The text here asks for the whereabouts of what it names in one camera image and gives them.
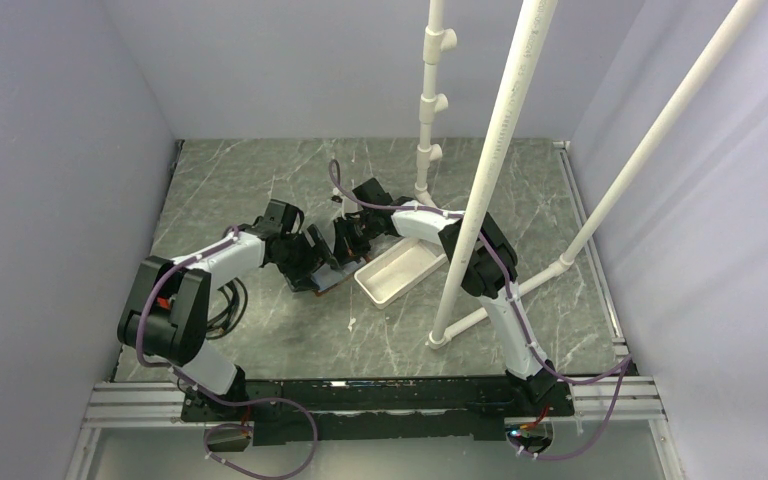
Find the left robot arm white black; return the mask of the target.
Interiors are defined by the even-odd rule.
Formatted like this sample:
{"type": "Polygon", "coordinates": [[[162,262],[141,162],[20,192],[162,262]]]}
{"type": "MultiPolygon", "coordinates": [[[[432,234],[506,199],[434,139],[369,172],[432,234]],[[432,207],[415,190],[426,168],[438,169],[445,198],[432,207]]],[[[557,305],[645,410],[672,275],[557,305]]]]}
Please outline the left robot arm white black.
{"type": "Polygon", "coordinates": [[[272,200],[251,224],[229,227],[219,241],[194,253],[166,259],[149,256],[137,270],[117,338],[138,362],[169,368],[208,396],[224,420],[247,406],[244,370],[207,339],[210,297],[244,273],[273,264],[294,292],[323,292],[339,278],[340,265],[318,227],[299,225],[303,212],[272,200]]]}

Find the brown leather card holder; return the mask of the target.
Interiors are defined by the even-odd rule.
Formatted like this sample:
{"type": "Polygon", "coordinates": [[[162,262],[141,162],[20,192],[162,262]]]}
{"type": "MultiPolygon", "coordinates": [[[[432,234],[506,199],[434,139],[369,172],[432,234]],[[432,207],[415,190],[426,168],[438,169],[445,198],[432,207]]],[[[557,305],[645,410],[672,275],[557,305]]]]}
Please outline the brown leather card holder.
{"type": "Polygon", "coordinates": [[[317,296],[324,295],[342,282],[350,279],[356,271],[361,269],[366,264],[367,259],[365,257],[349,261],[347,264],[339,268],[334,268],[328,264],[323,264],[311,276],[311,279],[316,285],[316,290],[314,293],[317,296]]]}

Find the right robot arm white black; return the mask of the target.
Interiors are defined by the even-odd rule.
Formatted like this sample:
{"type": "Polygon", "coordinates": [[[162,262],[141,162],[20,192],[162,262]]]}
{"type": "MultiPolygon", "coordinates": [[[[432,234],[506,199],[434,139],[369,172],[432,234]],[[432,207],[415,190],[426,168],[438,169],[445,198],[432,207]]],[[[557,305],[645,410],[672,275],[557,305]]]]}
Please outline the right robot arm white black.
{"type": "MultiPolygon", "coordinates": [[[[462,211],[441,210],[407,197],[395,199],[374,178],[348,191],[339,175],[330,176],[334,187],[360,206],[358,212],[342,218],[348,225],[343,244],[350,252],[358,253],[361,243],[387,234],[437,244],[449,265],[455,265],[456,241],[464,226],[462,211]]],[[[469,250],[461,288],[479,301],[501,341],[515,409],[524,415],[570,416],[570,385],[560,378],[527,320],[517,263],[514,248],[487,214],[469,250]]]]}

